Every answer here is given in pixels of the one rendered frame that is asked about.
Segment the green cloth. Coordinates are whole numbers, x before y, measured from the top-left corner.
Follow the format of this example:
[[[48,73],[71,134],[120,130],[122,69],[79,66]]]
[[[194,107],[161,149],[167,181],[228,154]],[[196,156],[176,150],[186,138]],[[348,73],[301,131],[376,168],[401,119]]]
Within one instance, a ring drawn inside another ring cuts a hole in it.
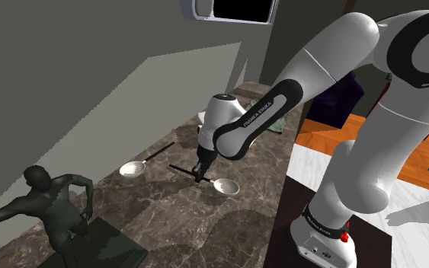
[[[257,102],[258,102],[258,99],[251,99],[249,103],[245,106],[245,109],[250,110]],[[284,114],[280,119],[276,120],[267,129],[270,130],[271,132],[282,134],[285,128],[285,125],[287,124],[288,117],[289,117],[288,113]]]

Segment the dark robot stand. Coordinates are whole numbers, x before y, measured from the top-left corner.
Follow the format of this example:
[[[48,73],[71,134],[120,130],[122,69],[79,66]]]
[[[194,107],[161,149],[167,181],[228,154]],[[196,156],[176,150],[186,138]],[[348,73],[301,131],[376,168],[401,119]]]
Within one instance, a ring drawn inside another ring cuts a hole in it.
[[[314,194],[314,190],[286,177],[264,268],[321,268],[298,252],[290,234],[290,223],[301,214]],[[392,237],[389,234],[353,215],[348,235],[355,243],[357,268],[392,268]]]

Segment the dark purple furniture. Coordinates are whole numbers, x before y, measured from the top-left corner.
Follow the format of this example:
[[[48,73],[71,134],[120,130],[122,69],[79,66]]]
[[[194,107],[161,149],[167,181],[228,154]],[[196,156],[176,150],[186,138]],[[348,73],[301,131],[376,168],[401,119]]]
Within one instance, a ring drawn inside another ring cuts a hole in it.
[[[364,91],[349,72],[326,91],[313,99],[306,118],[341,129]]]

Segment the white framed dark window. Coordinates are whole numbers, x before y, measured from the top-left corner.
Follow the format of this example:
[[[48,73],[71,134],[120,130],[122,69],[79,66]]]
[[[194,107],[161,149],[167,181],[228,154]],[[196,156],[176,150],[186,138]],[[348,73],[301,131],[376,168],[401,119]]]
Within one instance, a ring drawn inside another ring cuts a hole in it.
[[[279,0],[179,0],[183,16],[197,21],[269,25]]]

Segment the dark human figure statue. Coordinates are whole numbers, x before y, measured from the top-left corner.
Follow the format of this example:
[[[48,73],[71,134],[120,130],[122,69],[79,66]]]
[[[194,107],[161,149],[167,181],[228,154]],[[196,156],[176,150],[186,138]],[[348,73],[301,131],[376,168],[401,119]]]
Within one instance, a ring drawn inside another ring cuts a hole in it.
[[[0,222],[16,215],[38,218],[52,249],[39,268],[137,268],[148,251],[101,218],[92,223],[94,186],[78,174],[52,178],[39,165],[24,170],[30,192],[0,208]]]

